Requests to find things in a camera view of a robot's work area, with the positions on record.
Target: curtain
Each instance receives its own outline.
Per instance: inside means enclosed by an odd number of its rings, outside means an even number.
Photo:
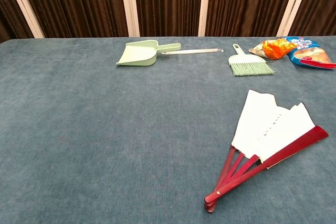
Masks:
[[[201,0],[136,0],[141,36],[197,36]]]
[[[289,34],[296,36],[336,35],[335,12],[335,0],[302,0]]]
[[[29,0],[46,37],[128,36],[123,0]]]
[[[25,38],[33,34],[16,0],[0,0],[0,43]]]
[[[288,0],[209,0],[206,36],[275,36]]]

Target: dustpan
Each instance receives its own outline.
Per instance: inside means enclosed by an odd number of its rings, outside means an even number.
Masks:
[[[117,65],[150,66],[156,62],[158,52],[170,52],[180,50],[180,43],[160,45],[156,40],[144,40],[127,43]]]

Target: snack bag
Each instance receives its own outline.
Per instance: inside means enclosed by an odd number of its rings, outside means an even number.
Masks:
[[[264,58],[278,60],[296,47],[296,44],[289,42],[285,38],[280,38],[265,40],[248,51]]]
[[[288,53],[291,62],[312,68],[336,68],[336,63],[331,62],[327,53],[315,41],[304,37],[286,37],[286,39],[297,45],[297,48]]]

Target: paper fan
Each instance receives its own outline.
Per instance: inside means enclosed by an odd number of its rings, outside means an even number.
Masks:
[[[314,125],[303,103],[288,110],[277,106],[273,95],[250,90],[214,192],[204,199],[205,208],[213,212],[219,197],[327,136]],[[236,150],[240,154],[230,165]],[[244,156],[248,161],[237,169]],[[261,164],[248,170],[258,160]]]

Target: brush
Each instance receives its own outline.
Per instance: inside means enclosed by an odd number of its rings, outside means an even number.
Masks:
[[[274,74],[266,61],[256,55],[246,55],[238,44],[233,44],[237,55],[229,57],[229,65],[234,76],[263,76]]]

